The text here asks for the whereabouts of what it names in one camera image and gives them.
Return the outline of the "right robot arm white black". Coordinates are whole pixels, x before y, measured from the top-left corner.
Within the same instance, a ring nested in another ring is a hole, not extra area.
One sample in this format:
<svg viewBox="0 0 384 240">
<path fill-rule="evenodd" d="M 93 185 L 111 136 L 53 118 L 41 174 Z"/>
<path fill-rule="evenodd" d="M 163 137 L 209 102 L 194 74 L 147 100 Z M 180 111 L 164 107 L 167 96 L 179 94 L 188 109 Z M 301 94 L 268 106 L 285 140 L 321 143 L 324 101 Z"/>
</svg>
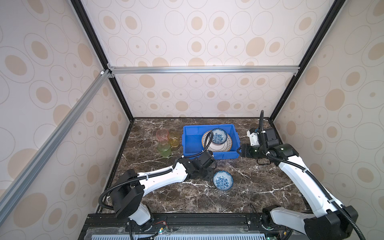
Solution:
<svg viewBox="0 0 384 240">
<path fill-rule="evenodd" d="M 305 165 L 299 153 L 290 144 L 281 144 L 273 128 L 264 128 L 264 112 L 260 113 L 259 126 L 247 132 L 249 144 L 242 144 L 240 156 L 260 160 L 268 159 L 279 167 L 295 184 L 310 206 L 311 214 L 285 209 L 278 205 L 264 208 L 262 226 L 272 230 L 285 226 L 305 234 L 310 240 L 344 240 L 356 232 L 365 239 L 356 221 L 358 212 L 353 206 L 345 206 L 318 180 Z"/>
</svg>

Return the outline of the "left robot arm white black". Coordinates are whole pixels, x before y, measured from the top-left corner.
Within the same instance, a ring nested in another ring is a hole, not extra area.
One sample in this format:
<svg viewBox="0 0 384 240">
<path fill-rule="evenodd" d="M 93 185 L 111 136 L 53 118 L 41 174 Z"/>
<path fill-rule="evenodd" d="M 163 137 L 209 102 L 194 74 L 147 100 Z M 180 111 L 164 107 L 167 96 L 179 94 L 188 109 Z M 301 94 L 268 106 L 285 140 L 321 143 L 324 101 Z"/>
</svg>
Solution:
<svg viewBox="0 0 384 240">
<path fill-rule="evenodd" d="M 134 221 L 142 228 L 148 228 L 154 221 L 149 208 L 142 203 L 147 194 L 165 186 L 182 183 L 187 180 L 211 181 L 218 163 L 213 153 L 208 150 L 214 138 L 213 131 L 203 144 L 202 152 L 181 156 L 173 165 L 146 173 L 136 173 L 135 170 L 126 171 L 118 182 L 106 189 L 99 196 L 99 205 L 115 212 L 119 220 Z"/>
</svg>

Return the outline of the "blue floral ceramic bowl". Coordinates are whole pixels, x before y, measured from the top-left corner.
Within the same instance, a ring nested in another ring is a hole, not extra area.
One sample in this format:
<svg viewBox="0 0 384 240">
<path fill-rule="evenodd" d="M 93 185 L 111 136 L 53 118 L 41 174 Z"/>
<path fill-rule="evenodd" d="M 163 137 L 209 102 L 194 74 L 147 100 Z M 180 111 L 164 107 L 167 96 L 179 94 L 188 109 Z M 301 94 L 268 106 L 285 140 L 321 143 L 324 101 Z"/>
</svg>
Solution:
<svg viewBox="0 0 384 240">
<path fill-rule="evenodd" d="M 228 134 L 224 129 L 216 128 L 212 130 L 212 143 L 222 145 L 227 141 Z"/>
</svg>

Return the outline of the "dotted yellow rim plate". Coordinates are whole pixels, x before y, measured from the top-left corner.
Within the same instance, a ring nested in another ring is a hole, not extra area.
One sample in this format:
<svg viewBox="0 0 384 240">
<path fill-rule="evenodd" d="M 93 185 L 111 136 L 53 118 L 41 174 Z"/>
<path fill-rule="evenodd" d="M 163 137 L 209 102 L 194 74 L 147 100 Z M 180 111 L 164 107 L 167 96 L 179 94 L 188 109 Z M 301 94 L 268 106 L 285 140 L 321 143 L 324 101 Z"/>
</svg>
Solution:
<svg viewBox="0 0 384 240">
<path fill-rule="evenodd" d="M 206 132 L 202 136 L 203 148 L 206 147 L 206 145 L 209 142 L 209 139 L 210 139 L 209 138 L 209 132 Z M 233 145 L 232 138 L 230 137 L 230 135 L 227 135 L 227 139 L 223 144 L 217 145 L 217 144 L 214 144 L 213 142 L 210 143 L 210 145 L 208 146 L 208 151 L 211 151 L 211 152 L 229 152 L 232 148 L 232 145 Z"/>
</svg>

